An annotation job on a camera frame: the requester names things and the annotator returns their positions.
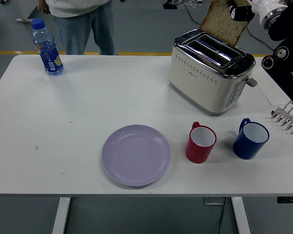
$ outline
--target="bread slice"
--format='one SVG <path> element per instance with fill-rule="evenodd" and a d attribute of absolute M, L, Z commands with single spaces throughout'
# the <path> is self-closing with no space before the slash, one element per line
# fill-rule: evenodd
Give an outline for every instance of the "bread slice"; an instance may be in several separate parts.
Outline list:
<path fill-rule="evenodd" d="M 235 46 L 249 22 L 232 20 L 228 1 L 213 0 L 209 6 L 207 16 L 200 25 L 200 29 L 231 46 Z M 234 2 L 237 7 L 250 5 L 247 0 L 234 0 Z"/>

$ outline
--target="blue mug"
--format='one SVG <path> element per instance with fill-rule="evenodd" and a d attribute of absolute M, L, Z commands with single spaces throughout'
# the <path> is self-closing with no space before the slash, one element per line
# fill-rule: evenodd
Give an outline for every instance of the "blue mug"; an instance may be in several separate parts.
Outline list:
<path fill-rule="evenodd" d="M 268 140 L 267 128 L 245 118 L 240 124 L 239 135 L 233 144 L 233 151 L 240 158 L 251 159 Z"/>

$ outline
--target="toaster vent hole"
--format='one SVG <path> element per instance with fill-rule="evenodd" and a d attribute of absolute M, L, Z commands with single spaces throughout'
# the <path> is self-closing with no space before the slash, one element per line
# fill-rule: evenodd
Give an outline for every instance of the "toaster vent hole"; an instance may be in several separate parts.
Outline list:
<path fill-rule="evenodd" d="M 199 69 L 196 69 L 194 66 L 192 66 L 191 64 L 189 64 L 187 61 L 185 61 L 183 58 L 181 58 L 178 55 L 175 55 L 176 59 L 178 59 L 179 61 L 181 61 L 184 65 L 186 65 L 187 67 L 189 67 L 190 69 L 193 69 L 194 72 L 198 73 L 200 76 L 203 76 L 204 78 L 206 78 L 207 80 L 210 80 L 211 82 L 214 82 L 214 84 L 217 84 L 217 81 L 210 78 L 209 76 L 207 76 L 205 73 L 201 72 Z"/>

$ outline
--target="blue bottle cap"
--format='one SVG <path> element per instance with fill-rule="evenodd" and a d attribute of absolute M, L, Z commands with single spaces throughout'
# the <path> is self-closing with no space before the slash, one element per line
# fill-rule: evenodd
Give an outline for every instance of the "blue bottle cap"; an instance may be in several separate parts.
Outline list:
<path fill-rule="evenodd" d="M 30 24 L 31 24 L 33 29 L 42 29 L 42 28 L 44 28 L 43 19 L 40 19 L 40 18 L 33 19 L 30 22 Z"/>

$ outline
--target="bottle label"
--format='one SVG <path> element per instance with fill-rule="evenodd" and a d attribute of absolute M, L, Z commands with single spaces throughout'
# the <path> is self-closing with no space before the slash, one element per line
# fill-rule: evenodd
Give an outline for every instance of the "bottle label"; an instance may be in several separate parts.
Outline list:
<path fill-rule="evenodd" d="M 45 70 L 47 72 L 57 72 L 62 69 L 63 63 L 60 59 L 59 52 L 56 46 L 53 50 L 47 52 L 41 51 L 38 43 L 36 44 L 36 48 L 38 53 L 40 54 Z"/>

